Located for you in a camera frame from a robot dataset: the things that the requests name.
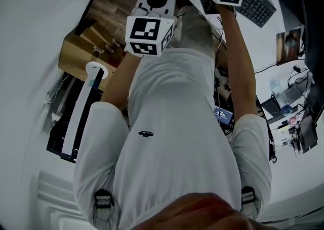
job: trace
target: mouse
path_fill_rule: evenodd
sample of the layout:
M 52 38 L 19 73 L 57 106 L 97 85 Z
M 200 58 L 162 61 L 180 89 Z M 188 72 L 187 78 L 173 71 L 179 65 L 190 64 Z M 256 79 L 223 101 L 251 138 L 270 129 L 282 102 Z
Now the mouse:
M 289 47 L 291 49 L 294 49 L 298 46 L 298 42 L 295 40 L 295 38 L 292 34 L 290 34 L 286 37 L 286 45 L 287 45 L 287 47 Z

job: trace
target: plastic bottle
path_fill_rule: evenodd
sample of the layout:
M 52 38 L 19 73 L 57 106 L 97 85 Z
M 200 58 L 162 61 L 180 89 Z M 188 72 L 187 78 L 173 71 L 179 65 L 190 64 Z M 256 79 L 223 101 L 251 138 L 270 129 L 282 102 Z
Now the plastic bottle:
M 284 116 L 292 113 L 292 108 L 288 103 L 285 91 L 277 79 L 272 79 L 270 81 L 270 90 L 274 94 Z

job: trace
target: person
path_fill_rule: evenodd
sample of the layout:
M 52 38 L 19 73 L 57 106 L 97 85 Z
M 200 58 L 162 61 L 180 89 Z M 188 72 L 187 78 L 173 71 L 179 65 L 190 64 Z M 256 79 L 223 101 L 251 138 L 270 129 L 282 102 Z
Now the person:
M 217 5 L 234 106 L 229 143 L 214 114 L 211 27 L 194 7 L 187 9 L 178 48 L 161 57 L 127 54 L 101 102 L 91 106 L 73 190 L 97 229 L 265 227 L 241 212 L 244 187 L 255 193 L 253 219 L 271 193 L 267 124 L 256 115 L 247 47 L 233 11 Z M 121 113 L 128 96 L 130 130 Z

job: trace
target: white t-shirt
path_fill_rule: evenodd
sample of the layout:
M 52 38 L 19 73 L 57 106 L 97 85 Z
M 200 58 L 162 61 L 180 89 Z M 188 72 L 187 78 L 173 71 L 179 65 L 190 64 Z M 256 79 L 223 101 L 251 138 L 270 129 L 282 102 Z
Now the white t-shirt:
M 260 212 L 270 198 L 266 121 L 245 115 L 231 144 L 214 114 L 214 61 L 195 50 L 144 57 L 128 105 L 131 130 L 109 103 L 91 107 L 80 144 L 74 192 L 93 224 L 94 192 L 110 191 L 118 229 L 130 229 L 188 193 L 216 193 L 240 210 L 241 189 L 254 188 Z

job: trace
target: mouse pad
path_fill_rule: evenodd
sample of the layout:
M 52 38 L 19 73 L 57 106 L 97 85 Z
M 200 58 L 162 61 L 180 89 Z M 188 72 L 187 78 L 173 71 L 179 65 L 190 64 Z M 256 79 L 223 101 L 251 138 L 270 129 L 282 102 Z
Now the mouse pad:
M 301 29 L 277 34 L 277 66 L 298 59 Z

